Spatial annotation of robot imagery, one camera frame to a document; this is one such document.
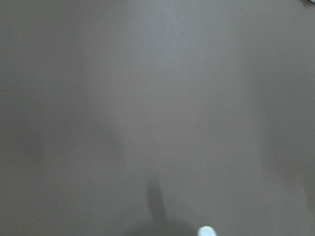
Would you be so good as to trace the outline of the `white ceramic spoon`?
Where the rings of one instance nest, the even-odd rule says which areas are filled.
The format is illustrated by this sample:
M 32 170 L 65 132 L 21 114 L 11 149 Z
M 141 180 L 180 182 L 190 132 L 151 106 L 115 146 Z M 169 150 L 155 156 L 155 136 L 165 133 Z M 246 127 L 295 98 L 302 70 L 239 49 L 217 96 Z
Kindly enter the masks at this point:
M 203 226 L 198 229 L 197 236 L 217 236 L 217 233 L 212 227 Z

